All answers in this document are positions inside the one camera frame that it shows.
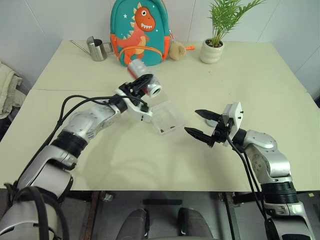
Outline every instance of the dinosaur print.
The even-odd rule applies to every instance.
[[[145,32],[152,31],[155,26],[155,19],[150,14],[148,8],[145,6],[141,6],[139,2],[137,5],[137,9],[133,8],[132,20],[134,22],[130,22],[133,30],[129,31],[130,34],[127,37],[123,37],[123,39],[116,37],[116,43],[122,48],[132,47],[132,46],[140,46],[145,47],[147,41],[149,41],[149,37],[145,34]],[[124,51],[124,63],[128,65],[131,62],[131,57],[136,55],[137,59],[141,59],[144,56],[144,49],[141,48],[132,48]]]

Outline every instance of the towel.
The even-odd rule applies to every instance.
[[[10,114],[13,106],[21,107],[25,95],[17,93],[16,89],[21,81],[22,78],[16,72],[0,61],[0,119]]]

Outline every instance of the transparent container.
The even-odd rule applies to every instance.
[[[151,121],[160,135],[169,133],[186,124],[185,117],[169,100],[151,108]]]

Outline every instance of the backpack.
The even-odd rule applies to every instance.
[[[118,60],[127,66],[141,59],[161,63],[170,44],[168,13],[162,0],[116,0],[110,20],[110,41]]]

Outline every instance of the table surface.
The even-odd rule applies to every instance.
[[[196,50],[183,59],[150,67],[163,91],[144,99],[151,105],[171,100],[186,126],[206,134],[212,128],[194,113],[196,109],[222,113],[226,104],[240,101],[241,128],[277,140],[298,191],[320,190],[320,112],[274,46],[227,42],[219,62],[204,64],[198,57],[201,43],[194,44]],[[110,96],[132,80],[115,55],[94,62],[63,41],[0,143],[0,182],[18,178],[52,131],[64,98]],[[67,109],[75,103],[70,101]],[[250,190],[242,162],[230,147],[209,148],[182,127],[159,135],[152,123],[137,122],[127,112],[90,142],[71,174],[73,190]]]

